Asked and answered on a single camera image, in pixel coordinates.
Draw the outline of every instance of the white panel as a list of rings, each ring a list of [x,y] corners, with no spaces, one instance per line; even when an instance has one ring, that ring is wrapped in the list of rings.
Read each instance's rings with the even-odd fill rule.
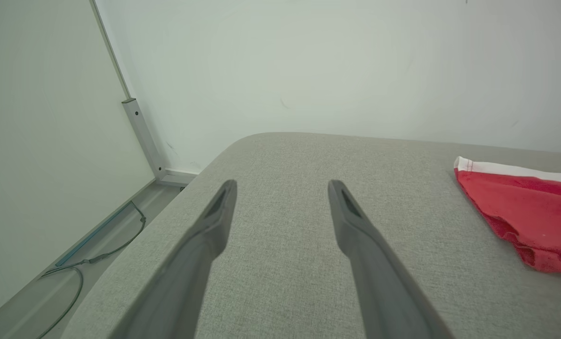
[[[561,0],[100,0],[169,167],[313,131],[561,152]]]
[[[153,179],[87,0],[0,0],[0,306]]]

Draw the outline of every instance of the gray fabric surface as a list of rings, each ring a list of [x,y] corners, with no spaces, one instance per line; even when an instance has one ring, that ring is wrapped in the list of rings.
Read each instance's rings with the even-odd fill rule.
[[[488,146],[265,133],[235,142],[115,260],[65,339],[106,337],[218,187],[238,182],[198,338],[358,338],[350,264],[327,182],[343,180],[457,338],[561,338],[561,274],[525,266],[461,193],[457,156],[561,172],[561,154]]]

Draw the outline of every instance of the wall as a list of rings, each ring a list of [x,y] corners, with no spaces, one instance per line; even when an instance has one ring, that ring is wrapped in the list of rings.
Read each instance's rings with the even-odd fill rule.
[[[561,0],[100,0],[168,165],[313,131],[561,152]]]
[[[0,0],[0,306],[153,179],[88,0]]]

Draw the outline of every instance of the metal frame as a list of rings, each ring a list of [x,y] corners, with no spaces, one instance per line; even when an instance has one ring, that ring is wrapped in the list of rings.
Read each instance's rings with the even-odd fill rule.
[[[143,149],[144,156],[147,158],[149,166],[151,166],[156,182],[162,185],[186,187],[186,185],[188,185],[188,183],[190,183],[197,174],[167,169],[165,167],[162,156],[157,150],[157,146],[153,141],[151,132],[149,132],[149,127],[147,127],[147,123],[145,122],[143,111],[141,111],[140,106],[138,105],[138,100],[130,96],[128,85],[121,73],[120,65],[117,62],[115,53],[113,53],[113,48],[111,47],[111,42],[109,41],[107,32],[104,30],[103,20],[98,12],[96,0],[90,0],[90,5],[93,8],[94,17],[96,18],[98,28],[103,36],[103,41],[107,47],[109,56],[111,57],[111,62],[113,62],[113,67],[115,67],[117,77],[119,77],[122,90],[126,95],[126,100],[122,101],[121,104],[126,111],[130,124],[132,124],[132,129],[134,129],[138,142]]]

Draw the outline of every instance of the blue strip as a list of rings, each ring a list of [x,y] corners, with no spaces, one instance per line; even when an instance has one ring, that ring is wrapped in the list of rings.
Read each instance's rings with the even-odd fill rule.
[[[63,264],[65,264],[65,262],[67,260],[69,260],[69,258],[71,258],[72,255],[76,254],[76,252],[82,246],[84,246],[89,240],[91,240],[93,238],[93,236],[98,233],[98,231],[102,230],[104,226],[107,226],[107,224],[110,223],[111,220],[113,220],[115,217],[117,217],[117,215],[119,215],[122,210],[125,210],[131,203],[132,203],[132,201],[128,202],[123,208],[118,210],[116,214],[113,214],[109,219],[107,219],[104,223],[102,223],[100,226],[98,226],[96,230],[94,230],[89,236],[87,236],[84,240],[82,240],[82,242],[80,242],[76,247],[74,247],[71,251],[69,251],[69,253],[67,253],[67,255],[65,255],[63,258],[61,258],[61,260],[59,260],[55,264],[55,266],[62,266]]]

